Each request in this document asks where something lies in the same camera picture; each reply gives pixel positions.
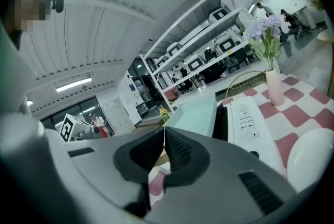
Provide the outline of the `pale artificial flowers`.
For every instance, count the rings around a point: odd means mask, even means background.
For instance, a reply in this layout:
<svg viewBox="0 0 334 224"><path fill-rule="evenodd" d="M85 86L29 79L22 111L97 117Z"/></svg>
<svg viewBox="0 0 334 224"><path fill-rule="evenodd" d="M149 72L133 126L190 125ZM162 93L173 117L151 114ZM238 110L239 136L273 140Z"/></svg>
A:
<svg viewBox="0 0 334 224"><path fill-rule="evenodd" d="M318 11L324 10L324 5L322 3L322 0L309 0L309 2Z"/></svg>

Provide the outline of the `white round plate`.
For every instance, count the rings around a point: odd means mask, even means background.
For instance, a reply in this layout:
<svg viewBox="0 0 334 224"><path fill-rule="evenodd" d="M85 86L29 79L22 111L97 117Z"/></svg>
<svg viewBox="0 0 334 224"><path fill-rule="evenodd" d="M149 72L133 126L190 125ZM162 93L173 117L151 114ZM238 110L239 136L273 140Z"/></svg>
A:
<svg viewBox="0 0 334 224"><path fill-rule="evenodd" d="M287 179L299 193L322 177L334 155L334 131L317 128L303 134L293 145L287 163Z"/></svg>

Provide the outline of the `black framed glass door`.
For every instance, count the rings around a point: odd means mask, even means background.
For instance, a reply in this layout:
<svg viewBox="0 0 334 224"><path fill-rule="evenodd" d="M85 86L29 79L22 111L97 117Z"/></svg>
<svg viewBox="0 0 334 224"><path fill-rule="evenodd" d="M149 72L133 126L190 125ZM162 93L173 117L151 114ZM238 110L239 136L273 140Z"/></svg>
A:
<svg viewBox="0 0 334 224"><path fill-rule="evenodd" d="M158 103L170 112L168 105L160 94L160 91L156 87L141 58L134 59L128 72L138 89L140 97L144 101L142 104L136 106L142 119L159 116Z"/></svg>

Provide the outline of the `pink chair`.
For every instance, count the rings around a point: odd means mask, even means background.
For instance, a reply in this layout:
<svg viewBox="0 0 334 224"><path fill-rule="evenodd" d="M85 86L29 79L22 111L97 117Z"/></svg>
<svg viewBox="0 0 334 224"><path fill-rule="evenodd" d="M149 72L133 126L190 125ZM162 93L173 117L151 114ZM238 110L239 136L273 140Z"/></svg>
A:
<svg viewBox="0 0 334 224"><path fill-rule="evenodd" d="M166 98L171 102L175 101L179 97L175 88L166 91L164 94Z"/></svg>

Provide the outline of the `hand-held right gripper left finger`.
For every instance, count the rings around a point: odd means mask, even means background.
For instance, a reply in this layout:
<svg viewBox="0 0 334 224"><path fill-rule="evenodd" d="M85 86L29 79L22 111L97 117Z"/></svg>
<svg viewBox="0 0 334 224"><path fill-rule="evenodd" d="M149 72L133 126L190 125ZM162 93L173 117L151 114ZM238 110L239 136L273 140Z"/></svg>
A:
<svg viewBox="0 0 334 224"><path fill-rule="evenodd" d="M139 217L164 195L163 147L162 127L65 145L76 168L102 197Z"/></svg>

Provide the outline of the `round wooden table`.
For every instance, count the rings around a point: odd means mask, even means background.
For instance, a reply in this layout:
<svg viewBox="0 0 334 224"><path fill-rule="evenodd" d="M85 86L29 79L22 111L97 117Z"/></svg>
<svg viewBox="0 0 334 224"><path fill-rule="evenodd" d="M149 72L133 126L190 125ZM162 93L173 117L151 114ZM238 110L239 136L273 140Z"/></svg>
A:
<svg viewBox="0 0 334 224"><path fill-rule="evenodd" d="M334 37L331 36L330 31L328 29L322 31L317 35L317 39L321 42L325 43L334 43Z"/></svg>

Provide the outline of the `pink white checkered tablecloth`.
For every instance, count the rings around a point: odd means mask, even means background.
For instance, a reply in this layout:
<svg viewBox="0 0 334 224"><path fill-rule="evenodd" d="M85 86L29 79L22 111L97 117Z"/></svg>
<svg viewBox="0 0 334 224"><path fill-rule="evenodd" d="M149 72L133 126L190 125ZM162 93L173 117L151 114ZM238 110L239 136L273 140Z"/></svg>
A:
<svg viewBox="0 0 334 224"><path fill-rule="evenodd" d="M334 100L294 76L280 75L279 78L284 95L284 103L280 106L271 104L266 83L230 98L252 97L255 100L276 143L287 179L288 157L295 142L313 129L334 131Z"/></svg>

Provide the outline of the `purple artificial flowers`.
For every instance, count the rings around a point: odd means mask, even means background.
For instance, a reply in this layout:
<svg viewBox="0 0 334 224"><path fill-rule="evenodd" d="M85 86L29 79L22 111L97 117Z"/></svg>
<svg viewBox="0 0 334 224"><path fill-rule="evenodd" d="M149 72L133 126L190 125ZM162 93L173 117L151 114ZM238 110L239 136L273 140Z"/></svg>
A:
<svg viewBox="0 0 334 224"><path fill-rule="evenodd" d="M246 29L246 39L256 55L267 60L269 70L274 70L274 61L280 53L280 19L271 15L267 19L256 19Z"/></svg>

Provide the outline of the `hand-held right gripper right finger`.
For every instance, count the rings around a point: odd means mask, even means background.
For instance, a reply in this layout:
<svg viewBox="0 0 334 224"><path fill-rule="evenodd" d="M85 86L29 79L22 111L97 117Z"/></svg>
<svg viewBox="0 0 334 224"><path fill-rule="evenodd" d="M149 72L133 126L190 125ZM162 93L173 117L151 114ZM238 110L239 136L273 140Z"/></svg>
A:
<svg viewBox="0 0 334 224"><path fill-rule="evenodd" d="M165 129L171 173L149 224L245 224L274 212L295 195L277 171L223 140Z"/></svg>

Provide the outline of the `ceiling light panel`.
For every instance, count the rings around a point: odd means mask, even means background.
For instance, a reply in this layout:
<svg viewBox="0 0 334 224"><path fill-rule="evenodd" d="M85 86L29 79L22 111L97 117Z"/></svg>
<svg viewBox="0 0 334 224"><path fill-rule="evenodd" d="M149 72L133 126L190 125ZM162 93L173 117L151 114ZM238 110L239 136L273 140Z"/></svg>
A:
<svg viewBox="0 0 334 224"><path fill-rule="evenodd" d="M89 82L92 82L92 78L85 78L85 79L82 79L82 80L79 80L79 81L75 81L75 82L72 82L70 84L67 84L67 85L63 85L61 87L58 87L56 88L56 92L62 92L62 91L65 91L65 90L68 90L70 88L74 88L74 87L77 87L77 86L80 86L80 85L83 85L83 84L86 84L86 83L89 83Z"/></svg>

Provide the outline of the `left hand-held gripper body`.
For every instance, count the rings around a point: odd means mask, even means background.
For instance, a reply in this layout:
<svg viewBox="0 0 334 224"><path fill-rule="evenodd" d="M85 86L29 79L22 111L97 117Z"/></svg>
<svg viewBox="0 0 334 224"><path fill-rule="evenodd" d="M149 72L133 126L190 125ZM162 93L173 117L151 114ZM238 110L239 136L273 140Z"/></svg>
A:
<svg viewBox="0 0 334 224"><path fill-rule="evenodd" d="M66 114L59 134L62 138L62 141L67 143L70 142L79 133L86 131L90 131L89 123L76 116Z"/></svg>

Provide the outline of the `white metal shelf rack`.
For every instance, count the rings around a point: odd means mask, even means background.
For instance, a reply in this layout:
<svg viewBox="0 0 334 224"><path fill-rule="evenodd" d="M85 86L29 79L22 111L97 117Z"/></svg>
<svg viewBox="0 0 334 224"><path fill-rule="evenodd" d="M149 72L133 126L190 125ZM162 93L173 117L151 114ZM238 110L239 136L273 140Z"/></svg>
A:
<svg viewBox="0 0 334 224"><path fill-rule="evenodd" d="M254 20L238 0L200 0L141 56L153 61L148 72L171 111L268 69L244 38Z"/></svg>

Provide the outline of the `group of white screen devices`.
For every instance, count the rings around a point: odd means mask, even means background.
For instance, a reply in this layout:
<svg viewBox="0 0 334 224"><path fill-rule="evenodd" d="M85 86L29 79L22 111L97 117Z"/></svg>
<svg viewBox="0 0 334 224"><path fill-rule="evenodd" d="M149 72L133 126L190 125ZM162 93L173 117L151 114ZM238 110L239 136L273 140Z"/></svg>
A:
<svg viewBox="0 0 334 224"><path fill-rule="evenodd" d="M224 16L221 20L214 23L204 31L190 39L179 51L163 63L153 74L159 74L172 69L179 62L187 59L198 50L209 49L209 43L213 42L218 53L224 53L239 45L241 40L237 35L233 35L231 28L236 24L238 15L242 10L240 8Z"/></svg>

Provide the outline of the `white portable stove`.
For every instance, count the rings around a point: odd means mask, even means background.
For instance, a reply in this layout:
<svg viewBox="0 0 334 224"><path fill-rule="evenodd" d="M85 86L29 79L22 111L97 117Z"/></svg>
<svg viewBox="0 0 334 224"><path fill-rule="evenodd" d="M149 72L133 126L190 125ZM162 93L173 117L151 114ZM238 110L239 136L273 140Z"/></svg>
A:
<svg viewBox="0 0 334 224"><path fill-rule="evenodd" d="M237 145L285 175L283 163L265 119L252 97L217 103L214 138Z"/></svg>

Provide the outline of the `white cabinet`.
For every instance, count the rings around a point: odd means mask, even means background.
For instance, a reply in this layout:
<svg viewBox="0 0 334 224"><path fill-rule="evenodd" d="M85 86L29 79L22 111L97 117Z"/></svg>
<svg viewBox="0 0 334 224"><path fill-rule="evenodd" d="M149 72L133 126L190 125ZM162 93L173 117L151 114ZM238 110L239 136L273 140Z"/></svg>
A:
<svg viewBox="0 0 334 224"><path fill-rule="evenodd" d="M136 129L119 97L102 102L101 107L115 136L129 134Z"/></svg>

